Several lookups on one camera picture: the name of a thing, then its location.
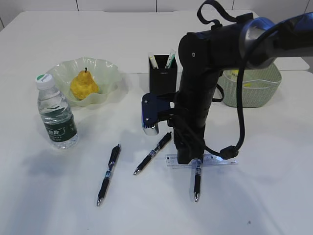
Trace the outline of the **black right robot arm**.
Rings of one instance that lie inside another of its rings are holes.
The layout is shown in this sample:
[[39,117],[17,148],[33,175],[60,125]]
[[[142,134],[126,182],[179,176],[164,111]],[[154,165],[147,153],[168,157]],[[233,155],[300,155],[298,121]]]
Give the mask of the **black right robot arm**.
[[204,131],[218,79],[225,70],[264,69],[276,58],[311,56],[313,15],[305,13],[280,23],[250,17],[242,23],[189,32],[179,43],[183,67],[174,106],[174,143],[178,163],[202,159]]

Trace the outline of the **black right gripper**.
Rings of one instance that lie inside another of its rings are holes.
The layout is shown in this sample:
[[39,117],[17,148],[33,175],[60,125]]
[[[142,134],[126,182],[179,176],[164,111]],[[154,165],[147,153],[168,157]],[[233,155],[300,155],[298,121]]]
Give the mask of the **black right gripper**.
[[203,160],[204,131],[208,110],[200,113],[185,109],[169,109],[168,125],[174,130],[174,144],[178,152],[178,163],[187,165],[193,159]]

